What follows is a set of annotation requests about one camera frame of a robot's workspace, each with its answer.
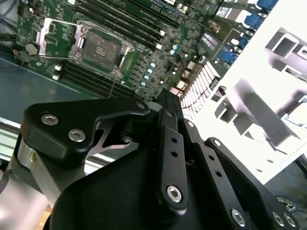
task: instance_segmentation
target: bolt hole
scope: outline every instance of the bolt hole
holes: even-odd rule
[[[175,189],[171,189],[171,194],[173,195],[173,197],[177,198],[178,197],[178,192]]]
[[[222,174],[220,173],[220,171],[215,171],[215,174],[216,174],[218,177],[222,177]]]
[[[178,157],[178,154],[175,151],[171,151],[173,157]]]

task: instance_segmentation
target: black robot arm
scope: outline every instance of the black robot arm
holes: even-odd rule
[[[88,156],[139,148],[85,176]],[[216,139],[203,141],[179,98],[45,103],[25,114],[14,173],[45,194],[44,229],[298,230],[298,222]]]

